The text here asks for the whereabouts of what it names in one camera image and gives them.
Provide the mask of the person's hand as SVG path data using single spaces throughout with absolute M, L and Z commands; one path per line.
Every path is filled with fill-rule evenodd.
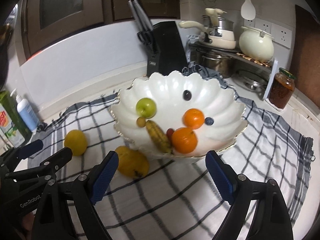
M 22 219 L 22 239 L 28 240 L 31 239 L 31 232 L 33 229 L 33 222 L 34 222 L 34 214 L 31 212 L 23 217 Z

